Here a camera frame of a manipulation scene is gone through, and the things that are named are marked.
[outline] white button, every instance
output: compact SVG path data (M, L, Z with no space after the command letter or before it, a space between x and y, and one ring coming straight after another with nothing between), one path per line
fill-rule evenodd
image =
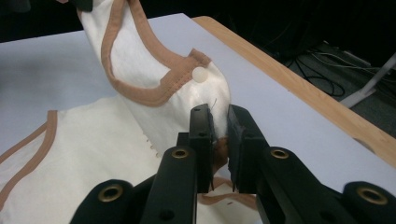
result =
M205 82L208 76L209 72L203 67L196 67L192 70L192 79L198 83Z

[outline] cream fabric piece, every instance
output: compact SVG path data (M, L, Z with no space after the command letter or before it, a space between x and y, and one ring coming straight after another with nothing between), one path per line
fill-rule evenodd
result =
M37 151L44 134L1 164L0 190ZM70 222L97 184L122 179L137 185L157 173L161 159L150 147L120 96L58 112L49 153L10 192L0 211L0 223ZM197 223L253 223L259 219L257 212L230 202L198 204Z
M112 2L94 0L93 11L81 15L84 30L99 59ZM158 86L169 71L145 47L136 31L128 4L124 6L122 27L113 45L111 62L118 79L142 88ZM149 107L123 99L160 154L175 145L178 133L189 130L190 110L197 105L208 104L211 107L216 134L218 137L226 135L230 103L227 81L213 63L203 69L207 76L204 81L189 81L164 105Z

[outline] wooden table edge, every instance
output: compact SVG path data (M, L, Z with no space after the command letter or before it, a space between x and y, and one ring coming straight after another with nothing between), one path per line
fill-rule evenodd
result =
M318 111L349 136L371 149L379 158L396 167L396 139L352 110L341 105L320 91L283 64L248 43L219 22L210 17L193 20L228 47L253 63L265 74L291 91L298 98Z

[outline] white table surface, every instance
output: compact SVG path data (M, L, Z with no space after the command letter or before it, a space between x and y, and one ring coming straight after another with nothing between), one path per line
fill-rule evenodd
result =
M182 14L149 20L166 47L196 48L226 76L232 101L271 146L285 147L324 185L367 181L396 195L396 170ZM83 32L0 44L0 153L63 110L115 95Z

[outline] metal screw hole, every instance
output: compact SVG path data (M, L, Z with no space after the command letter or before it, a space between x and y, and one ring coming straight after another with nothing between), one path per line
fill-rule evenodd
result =
M277 159L285 160L289 157L289 153L281 149L272 149L271 155Z
M176 149L172 152L172 156L177 159L183 159L189 156L189 152L186 149Z
M357 192L359 196L361 196L365 201L369 203L374 203L378 205L385 205L388 203L387 197L385 197L382 193L378 192L375 189L369 188L358 188Z
M103 203L110 203L117 200L123 192L123 188L119 184L112 184L103 188L98 195L99 201Z

